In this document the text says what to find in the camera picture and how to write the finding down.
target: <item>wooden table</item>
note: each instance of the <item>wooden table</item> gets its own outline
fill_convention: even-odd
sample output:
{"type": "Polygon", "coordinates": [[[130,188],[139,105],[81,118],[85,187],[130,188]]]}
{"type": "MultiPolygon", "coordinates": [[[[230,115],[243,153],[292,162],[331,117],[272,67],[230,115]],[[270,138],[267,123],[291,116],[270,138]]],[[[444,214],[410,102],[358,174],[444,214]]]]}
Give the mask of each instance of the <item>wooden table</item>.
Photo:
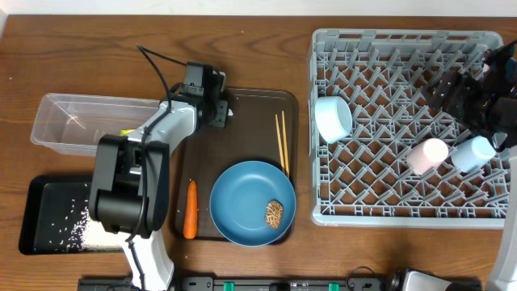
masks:
{"type": "MultiPolygon", "coordinates": [[[[359,265],[379,273],[411,266],[485,281],[501,231],[325,228],[311,222],[306,57],[313,31],[322,27],[491,30],[508,42],[517,38],[516,24],[469,18],[10,16],[0,40],[0,289],[75,290],[82,276],[128,274],[121,253],[25,256],[18,239],[35,176],[92,171],[94,165],[93,158],[31,143],[41,97],[59,92],[161,98],[162,85],[136,42],[179,60],[215,65],[227,73],[229,86],[290,91],[300,104],[292,237],[282,246],[248,248],[173,239],[165,226],[169,256],[183,273],[340,277],[359,265]]],[[[181,67],[158,65],[168,80],[183,80],[181,67]]]]}

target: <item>dish rack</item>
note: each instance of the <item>dish rack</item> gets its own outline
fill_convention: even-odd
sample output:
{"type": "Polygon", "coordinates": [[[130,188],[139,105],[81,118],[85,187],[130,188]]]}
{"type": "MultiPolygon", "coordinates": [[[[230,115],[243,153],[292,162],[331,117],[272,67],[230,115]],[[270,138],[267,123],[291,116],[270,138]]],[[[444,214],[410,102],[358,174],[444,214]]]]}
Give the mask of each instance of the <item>dish rack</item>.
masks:
{"type": "Polygon", "coordinates": [[[431,110],[423,87],[457,70],[479,79],[482,54],[502,45],[495,32],[320,29],[309,50],[311,217],[320,226],[500,229],[510,194],[507,152],[459,172],[450,157],[422,176],[406,155],[421,141],[445,141],[449,155],[473,135],[431,110]],[[342,96],[354,124],[327,144],[316,99],[342,96]]]}

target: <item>carrot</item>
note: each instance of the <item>carrot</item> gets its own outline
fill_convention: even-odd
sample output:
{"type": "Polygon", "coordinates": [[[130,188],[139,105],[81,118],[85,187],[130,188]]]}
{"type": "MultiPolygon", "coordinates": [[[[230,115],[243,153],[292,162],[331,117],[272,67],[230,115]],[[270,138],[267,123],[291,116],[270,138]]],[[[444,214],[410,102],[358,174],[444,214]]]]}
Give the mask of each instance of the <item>carrot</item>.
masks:
{"type": "Polygon", "coordinates": [[[183,225],[183,236],[185,238],[195,238],[197,232],[197,185],[194,181],[188,185],[187,192],[187,213],[185,214],[185,224],[183,225]]]}

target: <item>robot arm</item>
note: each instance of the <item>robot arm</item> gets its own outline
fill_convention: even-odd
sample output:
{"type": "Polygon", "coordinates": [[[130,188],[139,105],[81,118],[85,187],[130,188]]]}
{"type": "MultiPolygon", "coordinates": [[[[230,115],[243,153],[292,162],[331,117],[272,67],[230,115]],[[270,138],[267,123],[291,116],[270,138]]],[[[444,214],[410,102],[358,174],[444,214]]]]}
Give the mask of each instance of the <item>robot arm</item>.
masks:
{"type": "Polygon", "coordinates": [[[517,145],[510,148],[510,169],[510,201],[498,258],[489,276],[487,291],[517,290],[517,145]]]}
{"type": "Polygon", "coordinates": [[[145,290],[168,289],[174,265],[166,253],[162,225],[169,208],[170,156],[201,126],[225,126],[228,104],[220,98],[224,83],[224,74],[211,66],[187,63],[180,95],[170,107],[162,102],[138,129],[125,136],[104,135],[99,141],[88,210],[108,232],[136,234],[132,247],[125,243],[122,248],[138,288],[143,289],[143,282],[145,290]],[[143,151],[145,130],[149,135],[143,151]],[[141,209],[144,215],[138,223],[141,209]]]}

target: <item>chopsticks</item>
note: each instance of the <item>chopsticks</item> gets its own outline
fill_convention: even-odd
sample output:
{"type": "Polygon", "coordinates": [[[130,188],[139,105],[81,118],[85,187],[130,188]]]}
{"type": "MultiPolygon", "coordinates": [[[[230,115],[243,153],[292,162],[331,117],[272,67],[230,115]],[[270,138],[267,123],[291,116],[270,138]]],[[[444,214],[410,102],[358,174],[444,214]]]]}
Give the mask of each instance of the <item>chopsticks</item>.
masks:
{"type": "Polygon", "coordinates": [[[278,123],[278,114],[275,114],[275,121],[276,121],[276,138],[278,140],[278,151],[280,153],[280,165],[282,166],[282,172],[289,178],[288,139],[287,139],[287,134],[285,132],[284,111],[282,111],[282,132],[283,132],[283,136],[284,136],[284,142],[282,142],[282,137],[280,136],[280,126],[278,123]]]}

